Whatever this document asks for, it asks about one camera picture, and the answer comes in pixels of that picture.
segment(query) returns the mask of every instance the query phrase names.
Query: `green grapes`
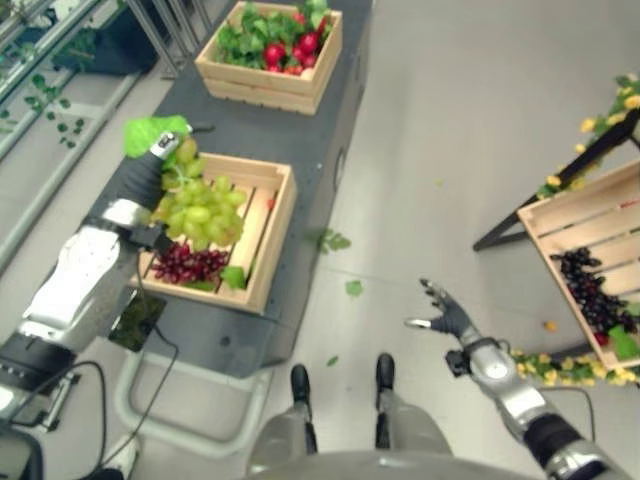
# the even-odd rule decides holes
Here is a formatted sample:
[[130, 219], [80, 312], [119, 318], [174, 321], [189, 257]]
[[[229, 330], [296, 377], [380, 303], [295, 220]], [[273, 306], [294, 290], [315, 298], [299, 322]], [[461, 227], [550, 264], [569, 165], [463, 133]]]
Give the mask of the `green grapes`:
[[209, 244], [227, 247], [240, 240], [244, 220], [236, 210], [247, 201], [247, 194], [232, 190], [229, 177], [216, 177], [213, 186], [202, 179], [204, 159], [197, 158], [198, 146], [191, 137], [176, 150], [176, 163], [162, 176], [162, 188], [172, 190], [160, 200], [152, 221], [168, 225], [167, 235], [191, 240], [194, 251]]

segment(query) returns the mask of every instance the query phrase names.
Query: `wire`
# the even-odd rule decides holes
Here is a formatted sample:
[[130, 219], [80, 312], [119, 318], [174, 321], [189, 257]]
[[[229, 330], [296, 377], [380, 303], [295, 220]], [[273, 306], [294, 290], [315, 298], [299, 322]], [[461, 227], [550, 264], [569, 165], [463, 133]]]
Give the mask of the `wire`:
[[153, 330], [156, 332], [158, 337], [160, 337], [160, 339], [164, 343], [166, 343], [167, 345], [169, 345], [170, 347], [173, 348], [173, 356], [171, 357], [171, 361], [169, 362], [169, 366], [164, 371], [164, 374], [162, 375], [162, 379], [158, 383], [158, 386], [156, 387], [155, 392], [153, 392], [153, 396], [151, 397], [151, 400], [149, 401], [149, 404], [147, 405], [147, 408], [145, 409], [144, 413], [140, 417], [140, 421], [138, 422], [138, 425], [136, 425], [136, 428], [133, 430], [133, 432], [131, 432], [131, 434], [129, 435], [129, 438], [127, 438], [127, 440], [120, 446], [120, 448], [118, 448], [115, 452], [113, 452], [109, 456], [109, 458], [107, 458], [107, 459], [105, 459], [105, 460], [103, 460], [101, 462], [100, 468], [104, 468], [105, 465], [107, 465], [111, 460], [113, 460], [136, 437], [136, 435], [140, 431], [140, 428], [142, 427], [142, 424], [144, 423], [144, 421], [149, 416], [149, 412], [151, 411], [151, 407], [153, 407], [153, 404], [155, 403], [156, 398], [158, 398], [158, 394], [160, 393], [160, 390], [162, 390], [162, 387], [164, 386], [164, 382], [167, 379], [167, 377], [169, 376], [169, 373], [171, 373], [173, 365], [176, 363], [178, 355], [180, 354], [180, 348], [178, 347], [178, 345], [176, 345], [175, 343], [173, 343], [170, 340], [167, 340], [167, 338], [164, 336], [164, 334], [160, 331], [160, 329], [158, 327], [153, 327]]
[[16, 408], [13, 413], [7, 418], [7, 422], [8, 423], [15, 423], [15, 424], [20, 424], [19, 422], [14, 422], [14, 420], [16, 419], [16, 417], [18, 415], [20, 415], [20, 413], [27, 407], [27, 405], [29, 405], [34, 398], [36, 398], [37, 395], [39, 395], [44, 389], [54, 385], [55, 383], [59, 382], [62, 378], [64, 378], [69, 372], [72, 372], [73, 370], [77, 370], [81, 367], [93, 367], [96, 372], [98, 372], [98, 378], [100, 380], [100, 402], [101, 402], [101, 410], [102, 410], [102, 439], [100, 441], [100, 453], [98, 456], [98, 461], [96, 462], [95, 466], [93, 467], [93, 469], [91, 470], [91, 472], [89, 473], [89, 475], [83, 477], [83, 478], [87, 478], [89, 476], [93, 476], [94, 474], [96, 474], [98, 471], [101, 470], [102, 465], [101, 465], [101, 459], [104, 457], [104, 452], [106, 450], [106, 446], [107, 446], [107, 387], [106, 387], [106, 382], [105, 382], [105, 377], [104, 377], [104, 370], [102, 369], [102, 367], [100, 366], [100, 364], [98, 364], [97, 362], [94, 362], [93, 360], [86, 360], [83, 362], [78, 362], [74, 365], [70, 365], [67, 368], [60, 370], [58, 373], [56, 373], [54, 376], [50, 377], [48, 380], [42, 382], [40, 385], [38, 385], [38, 387], [33, 390], [29, 396], [24, 400], [24, 402], [22, 402], [18, 408]]
[[[138, 290], [140, 291], [140, 294], [141, 294], [141, 297], [142, 297], [142, 304], [144, 306], [145, 317], [149, 317], [149, 314], [150, 314], [149, 300], [147, 298], [147, 291], [145, 290], [144, 285], [142, 284], [142, 276], [140, 275], [140, 254], [138, 254], [138, 257], [136, 259], [136, 265], [137, 265], [137, 267], [136, 267], [136, 279], [137, 279], [137, 282], [138, 282]], [[118, 448], [115, 452], [113, 452], [109, 456], [109, 458], [107, 458], [107, 459], [103, 460], [102, 462], [100, 462], [100, 467], [101, 468], [104, 468], [105, 465], [107, 465], [111, 460], [113, 460], [136, 437], [136, 435], [140, 431], [140, 428], [142, 428], [142, 424], [144, 423], [144, 421], [149, 416], [149, 412], [151, 411], [151, 408], [153, 407], [153, 404], [155, 403], [156, 398], [158, 398], [158, 394], [160, 393], [160, 390], [164, 386], [164, 382], [166, 381], [167, 377], [169, 376], [169, 373], [171, 373], [171, 370], [173, 369], [173, 365], [176, 363], [178, 355], [180, 354], [180, 347], [178, 347], [178, 345], [176, 345], [172, 341], [168, 340], [167, 337], [164, 336], [162, 331], [157, 326], [153, 327], [153, 331], [156, 332], [156, 334], [158, 335], [160, 340], [162, 340], [165, 344], [167, 344], [168, 346], [173, 348], [173, 355], [171, 357], [171, 361], [169, 362], [169, 366], [167, 367], [167, 369], [165, 370], [164, 374], [162, 375], [162, 378], [160, 379], [160, 382], [158, 383], [158, 386], [156, 387], [155, 392], [153, 392], [153, 396], [151, 397], [151, 400], [149, 401], [149, 404], [147, 405], [147, 408], [145, 409], [144, 413], [140, 417], [140, 421], [138, 422], [138, 425], [136, 425], [136, 428], [133, 430], [133, 432], [131, 432], [131, 434], [129, 435], [129, 438], [127, 438], [127, 440], [120, 446], [120, 448]]]
[[544, 392], [563, 392], [568, 390], [571, 392], [581, 393], [584, 396], [585, 400], [587, 401], [587, 408], [589, 409], [589, 426], [591, 427], [591, 441], [592, 442], [596, 441], [596, 419], [595, 419], [595, 414], [593, 412], [593, 402], [591, 401], [591, 396], [586, 390], [578, 387], [540, 387], [538, 388], [538, 390], [541, 390]]
[[501, 338], [500, 340], [498, 340], [498, 345], [500, 345], [500, 347], [507, 353], [511, 353], [511, 344], [509, 343], [508, 340]]

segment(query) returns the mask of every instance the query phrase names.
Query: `grape bunch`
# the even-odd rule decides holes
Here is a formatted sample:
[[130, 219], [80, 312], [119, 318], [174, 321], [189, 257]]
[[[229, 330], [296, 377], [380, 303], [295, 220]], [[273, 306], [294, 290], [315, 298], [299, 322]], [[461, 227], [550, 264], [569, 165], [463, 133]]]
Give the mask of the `grape bunch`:
[[560, 262], [560, 271], [569, 292], [578, 303], [600, 345], [608, 343], [608, 332], [618, 325], [622, 325], [627, 333], [637, 332], [636, 323], [640, 318], [633, 317], [624, 310], [627, 302], [602, 291], [605, 277], [598, 277], [584, 270], [585, 267], [598, 267], [602, 264], [597, 258], [591, 257], [588, 248], [551, 255], [551, 259]]
[[151, 266], [157, 280], [168, 283], [216, 282], [229, 261], [229, 252], [192, 251], [189, 245], [174, 242], [169, 251]]
[[163, 189], [170, 190], [160, 200], [152, 221], [167, 224], [167, 235], [184, 235], [194, 250], [206, 250], [210, 243], [227, 247], [242, 236], [244, 220], [236, 210], [247, 200], [241, 190], [232, 190], [226, 176], [210, 186], [202, 179], [204, 160], [197, 156], [198, 146], [186, 138], [176, 150], [176, 161], [163, 175]]

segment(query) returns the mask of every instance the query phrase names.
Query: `wooden crate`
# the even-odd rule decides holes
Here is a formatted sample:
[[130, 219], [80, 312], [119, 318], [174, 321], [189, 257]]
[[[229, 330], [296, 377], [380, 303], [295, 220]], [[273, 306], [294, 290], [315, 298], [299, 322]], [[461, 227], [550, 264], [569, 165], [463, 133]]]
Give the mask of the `wooden crate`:
[[[206, 161], [205, 180], [226, 175], [234, 189], [248, 194], [247, 202], [238, 209], [244, 217], [244, 233], [240, 241], [225, 249], [230, 251], [229, 265], [243, 267], [245, 274], [251, 270], [247, 288], [232, 290], [222, 282], [213, 292], [206, 292], [156, 280], [150, 269], [154, 260], [151, 253], [143, 253], [140, 258], [142, 282], [149, 291], [262, 313], [296, 199], [293, 170], [288, 165], [244, 158], [208, 153], [200, 156]], [[274, 199], [272, 209], [270, 199]]]
[[[232, 25], [239, 25], [246, 2], [238, 2], [227, 17]], [[255, 3], [260, 13], [283, 12], [292, 15], [293, 5]], [[331, 73], [342, 50], [342, 13], [331, 11], [333, 29], [318, 56], [309, 78], [267, 72], [213, 61], [220, 28], [207, 42], [195, 60], [200, 76], [214, 97], [239, 100], [265, 107], [315, 115], [329, 83]]]
[[[606, 278], [602, 291], [640, 301], [640, 161], [604, 175], [585, 188], [566, 192], [518, 210], [571, 310], [607, 369], [640, 365], [640, 357], [620, 361], [611, 345], [598, 345], [569, 292], [558, 262], [550, 255], [589, 247], [602, 265], [592, 268]], [[633, 335], [640, 344], [640, 336]]]

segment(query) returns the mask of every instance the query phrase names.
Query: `gray floor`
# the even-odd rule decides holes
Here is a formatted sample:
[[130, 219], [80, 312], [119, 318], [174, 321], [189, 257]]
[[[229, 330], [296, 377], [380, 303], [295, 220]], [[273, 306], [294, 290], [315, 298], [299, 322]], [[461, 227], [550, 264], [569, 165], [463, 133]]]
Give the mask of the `gray floor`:
[[[571, 160], [580, 120], [606, 110], [612, 77], [637, 67], [640, 4], [378, 0], [376, 8], [369, 83], [331, 220], [353, 246], [319, 263], [290, 363], [304, 362], [312, 376], [322, 451], [372, 446], [373, 366], [386, 350], [396, 357], [398, 391], [436, 418], [457, 455], [541, 478], [493, 406], [469, 380], [447, 371], [442, 355], [453, 343], [410, 332], [401, 319], [430, 313], [416, 283], [429, 276], [487, 333], [514, 346], [548, 350], [582, 340], [532, 245], [481, 254], [470, 246]], [[152, 112], [168, 87], [157, 71], [139, 82], [25, 242], [0, 280], [3, 335], [121, 158], [123, 122]], [[634, 155], [621, 148], [608, 165]], [[344, 292], [352, 279], [364, 285], [358, 299]], [[556, 321], [558, 332], [545, 331], [546, 320]], [[338, 362], [327, 367], [335, 355]], [[86, 356], [105, 364], [113, 386], [122, 352], [99, 341]], [[289, 404], [289, 366], [276, 369], [264, 418]], [[51, 479], [80, 474], [94, 461], [97, 397], [89, 377], [60, 431], [43, 439]], [[152, 388], [149, 378], [140, 385], [141, 401]], [[189, 402], [194, 411], [182, 421], [230, 434], [242, 415], [237, 396], [180, 374], [171, 378], [158, 411], [176, 414]], [[601, 445], [637, 476], [637, 389], [590, 391]], [[586, 433], [582, 400], [553, 398]], [[114, 440], [124, 429], [110, 415]], [[134, 478], [234, 478], [246, 455], [213, 461], [149, 440]]]

